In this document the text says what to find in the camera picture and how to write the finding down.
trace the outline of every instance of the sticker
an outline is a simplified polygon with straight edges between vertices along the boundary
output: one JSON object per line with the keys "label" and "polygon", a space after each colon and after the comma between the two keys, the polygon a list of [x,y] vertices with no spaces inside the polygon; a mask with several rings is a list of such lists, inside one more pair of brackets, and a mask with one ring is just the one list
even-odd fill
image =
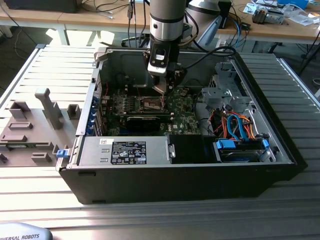
{"label": "sticker", "polygon": [[10,145],[9,148],[12,149],[25,149],[27,146],[26,145]]}
{"label": "sticker", "polygon": [[114,142],[112,138],[100,138],[100,145],[111,145]]}
{"label": "sticker", "polygon": [[145,141],[114,141],[112,143],[111,164],[113,165],[147,164],[146,142]]}

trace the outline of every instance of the green circuit board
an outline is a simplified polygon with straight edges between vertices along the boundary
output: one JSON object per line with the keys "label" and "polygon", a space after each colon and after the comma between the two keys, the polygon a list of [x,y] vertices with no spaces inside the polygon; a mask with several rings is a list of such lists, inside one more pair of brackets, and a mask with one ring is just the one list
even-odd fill
{"label": "green circuit board", "polygon": [[[186,88],[176,88],[168,97],[128,96],[118,90],[110,97],[106,112],[108,136],[166,136],[201,134],[193,112],[193,95]],[[148,132],[130,132],[126,129],[129,116],[156,117],[160,129]]]}

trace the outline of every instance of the motherboard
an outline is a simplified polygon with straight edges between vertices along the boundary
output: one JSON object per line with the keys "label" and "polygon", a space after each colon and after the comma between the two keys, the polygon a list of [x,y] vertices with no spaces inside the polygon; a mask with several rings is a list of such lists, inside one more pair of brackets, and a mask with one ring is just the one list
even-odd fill
{"label": "motherboard", "polygon": [[177,87],[168,96],[158,95],[153,89],[118,89],[106,99],[106,135],[198,135],[196,95],[187,87]]}

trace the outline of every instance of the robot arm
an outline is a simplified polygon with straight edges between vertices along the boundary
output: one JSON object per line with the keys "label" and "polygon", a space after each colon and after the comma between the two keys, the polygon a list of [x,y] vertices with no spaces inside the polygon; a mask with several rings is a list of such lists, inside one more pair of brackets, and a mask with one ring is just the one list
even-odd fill
{"label": "robot arm", "polygon": [[184,23],[185,9],[186,0],[150,1],[150,50],[144,56],[156,89],[160,77],[165,78],[166,89],[157,89],[162,93],[170,92],[187,73],[177,64],[183,33],[192,30]]}

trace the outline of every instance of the power supply label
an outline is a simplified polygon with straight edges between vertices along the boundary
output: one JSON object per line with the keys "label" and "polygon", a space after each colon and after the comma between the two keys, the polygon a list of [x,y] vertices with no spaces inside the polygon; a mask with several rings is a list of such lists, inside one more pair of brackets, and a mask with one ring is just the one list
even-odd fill
{"label": "power supply label", "polygon": [[147,164],[145,141],[114,141],[111,163],[113,165]]}

